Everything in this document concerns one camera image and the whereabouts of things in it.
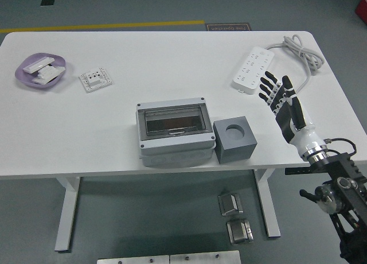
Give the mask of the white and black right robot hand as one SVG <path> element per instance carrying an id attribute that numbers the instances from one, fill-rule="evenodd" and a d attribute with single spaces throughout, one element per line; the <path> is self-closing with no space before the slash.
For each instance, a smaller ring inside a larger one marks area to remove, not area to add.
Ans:
<path id="1" fill-rule="evenodd" d="M 259 97 L 275 115 L 275 120 L 281 129 L 287 143 L 296 147 L 303 160 L 320 151 L 326 151 L 326 144 L 315 132 L 306 110 L 294 90 L 288 76 L 280 80 L 272 73 L 265 72 L 260 78 Z"/>

